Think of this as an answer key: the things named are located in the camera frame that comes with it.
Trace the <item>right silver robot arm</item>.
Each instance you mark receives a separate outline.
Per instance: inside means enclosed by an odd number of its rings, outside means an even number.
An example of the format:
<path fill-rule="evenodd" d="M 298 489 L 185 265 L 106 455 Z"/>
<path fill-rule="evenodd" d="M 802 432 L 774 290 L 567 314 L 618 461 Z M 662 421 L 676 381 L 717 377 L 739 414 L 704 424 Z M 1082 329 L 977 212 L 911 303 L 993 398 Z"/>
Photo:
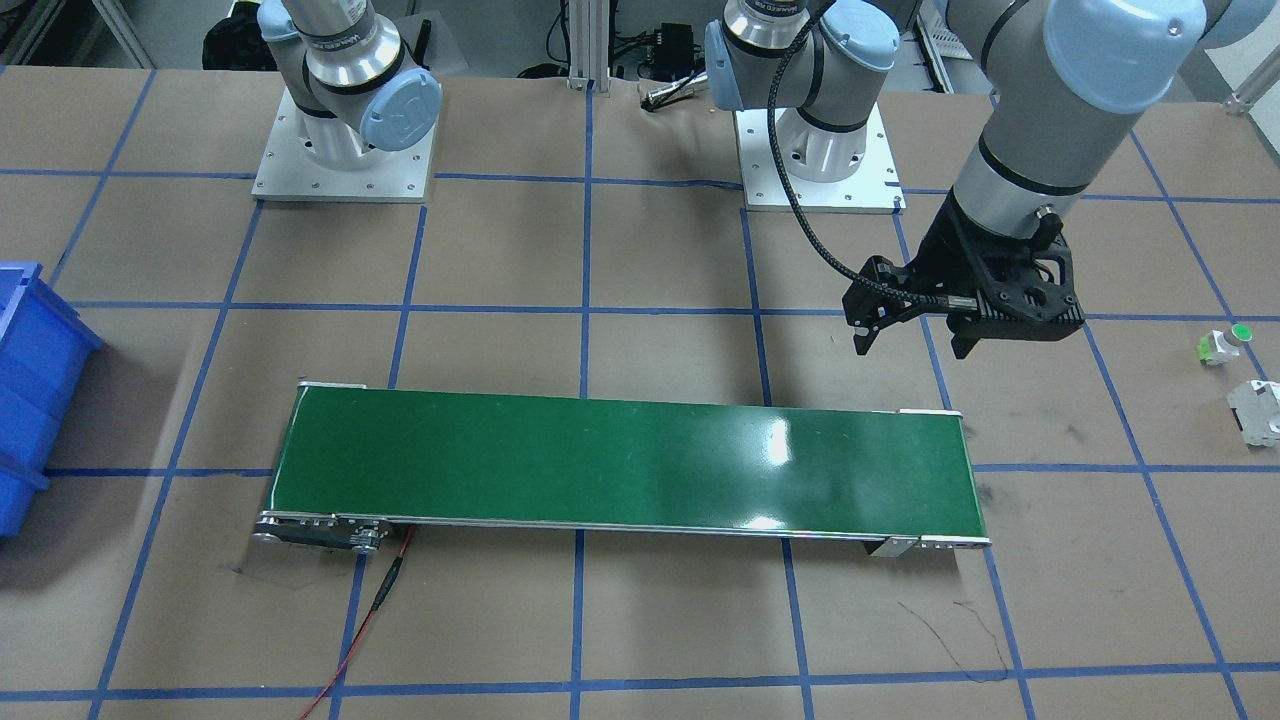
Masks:
<path fill-rule="evenodd" d="M 256 22 L 311 165 L 365 169 L 431 138 L 442 86 L 371 3 L 262 1 Z"/>

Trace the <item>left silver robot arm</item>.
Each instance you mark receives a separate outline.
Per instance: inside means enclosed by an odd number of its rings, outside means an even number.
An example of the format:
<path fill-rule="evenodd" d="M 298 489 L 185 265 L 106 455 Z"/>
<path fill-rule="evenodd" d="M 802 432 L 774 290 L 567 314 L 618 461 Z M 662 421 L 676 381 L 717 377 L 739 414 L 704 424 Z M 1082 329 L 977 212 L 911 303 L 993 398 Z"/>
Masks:
<path fill-rule="evenodd" d="M 835 183 L 864 156 L 900 32 L 868 1 L 728 1 L 704 33 L 713 102 L 765 113 L 774 174 L 812 247 L 851 284 L 858 354 L 942 314 L 956 357 L 982 340 L 1055 342 L 1085 315 L 1064 219 L 1197 49 L 1257 28 L 1271 1 L 941 1 L 998 101 L 913 260 L 860 270 L 818 240 L 796 179 Z"/>

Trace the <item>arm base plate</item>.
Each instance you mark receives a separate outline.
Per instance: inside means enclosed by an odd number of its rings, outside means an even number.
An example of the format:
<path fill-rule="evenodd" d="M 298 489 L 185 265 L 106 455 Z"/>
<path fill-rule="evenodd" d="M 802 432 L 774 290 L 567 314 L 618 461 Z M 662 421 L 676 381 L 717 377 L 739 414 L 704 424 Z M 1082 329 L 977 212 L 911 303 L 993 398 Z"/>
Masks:
<path fill-rule="evenodd" d="M 745 208 L 790 211 L 767 137 L 765 111 L 736 111 L 733 119 Z M 777 111 L 774 129 L 786 177 L 804 211 L 893 214 L 906 208 L 878 105 L 851 133 L 813 128 L 796 109 Z"/>
<path fill-rule="evenodd" d="M 274 202 L 407 202 L 428 199 L 436 132 L 411 149 L 365 143 L 337 118 L 319 118 L 282 95 L 251 196 Z"/>

